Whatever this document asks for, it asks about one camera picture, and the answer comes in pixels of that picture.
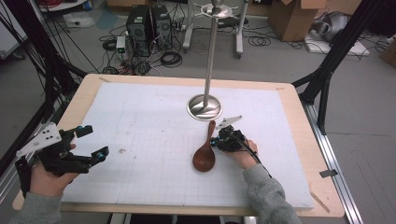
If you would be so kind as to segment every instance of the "metal frame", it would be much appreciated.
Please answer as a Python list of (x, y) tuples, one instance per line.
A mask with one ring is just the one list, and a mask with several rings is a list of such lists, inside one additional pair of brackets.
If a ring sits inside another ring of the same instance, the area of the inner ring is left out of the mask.
[(346, 217), (351, 224), (362, 224), (361, 214), (359, 213), (358, 207), (353, 200), (352, 194), (349, 191), (347, 182), (341, 171), (341, 167), (338, 164), (337, 158), (334, 155), (332, 146), (330, 145), (329, 138), (327, 135), (322, 134), (318, 122), (318, 112), (313, 105), (303, 104), (303, 108), (306, 116), (308, 117), (309, 123), (311, 124), (312, 131), (317, 138), (320, 150), (323, 155), (329, 170), (335, 170), (338, 175), (332, 177), (332, 182), (337, 189), (338, 195), (340, 196), (341, 203), (346, 211)]
[(321, 92), (318, 111), (318, 126), (322, 134), (326, 134), (326, 108), (332, 75), (384, 3), (385, 0), (361, 1), (361, 4), (347, 23), (345, 29), (335, 38), (329, 54), (323, 60), (319, 68), (310, 75), (291, 83), (294, 87), (299, 87), (308, 83), (304, 92), (300, 93), (300, 99), (309, 105), (314, 103), (315, 98)]

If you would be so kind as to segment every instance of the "cardboard box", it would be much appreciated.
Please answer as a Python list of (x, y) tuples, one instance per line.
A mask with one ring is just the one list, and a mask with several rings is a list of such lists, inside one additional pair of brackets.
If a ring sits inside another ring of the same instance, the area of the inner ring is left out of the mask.
[(340, 11), (347, 15), (353, 15), (361, 0), (327, 0), (326, 7), (318, 11), (318, 16), (323, 12)]
[(250, 16), (268, 16), (271, 6), (253, 4), (253, 0), (248, 0), (247, 15)]
[(275, 0), (268, 24), (284, 41), (303, 41), (318, 9), (325, 7), (326, 0)]
[(380, 58), (392, 65), (393, 67), (396, 67), (396, 35), (394, 35), (393, 38), (395, 39), (387, 47), (387, 49), (385, 49), (385, 51), (381, 53)]

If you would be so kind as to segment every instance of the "stand base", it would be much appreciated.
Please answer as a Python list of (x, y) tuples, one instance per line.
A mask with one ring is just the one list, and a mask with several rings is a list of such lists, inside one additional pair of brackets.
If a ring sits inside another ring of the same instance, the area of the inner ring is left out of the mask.
[(214, 96), (207, 96), (207, 106), (204, 107), (204, 95), (196, 95), (187, 103), (187, 111), (198, 120), (212, 120), (220, 117), (222, 113), (221, 102)]

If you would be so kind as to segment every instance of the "black bracket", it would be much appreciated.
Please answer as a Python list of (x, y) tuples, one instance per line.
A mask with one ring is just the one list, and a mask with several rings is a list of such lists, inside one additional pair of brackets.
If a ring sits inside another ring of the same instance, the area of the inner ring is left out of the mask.
[(319, 68), (310, 75), (291, 83), (295, 88), (308, 83), (305, 90), (300, 93), (300, 100), (307, 105), (313, 105), (315, 98), (320, 93), (318, 127), (323, 135), (326, 135), (325, 118), (332, 75), (384, 2), (385, 0), (361, 1), (343, 32), (335, 39)]

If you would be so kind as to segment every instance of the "grid paper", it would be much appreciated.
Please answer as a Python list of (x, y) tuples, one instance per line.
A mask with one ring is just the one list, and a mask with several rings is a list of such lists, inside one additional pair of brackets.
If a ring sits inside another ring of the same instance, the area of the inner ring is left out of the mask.
[[(192, 166), (208, 122), (193, 119), (187, 102), (202, 92), (202, 87), (102, 84), (83, 121), (93, 133), (77, 139), (74, 152), (88, 156), (108, 146), (110, 153), (73, 181), (63, 201), (248, 206), (242, 169), (231, 158), (214, 149), (211, 171), (200, 173)], [(210, 93), (223, 105), (217, 124), (242, 115), (233, 126), (258, 145), (286, 200), (294, 207), (313, 207), (277, 91), (212, 88)]]

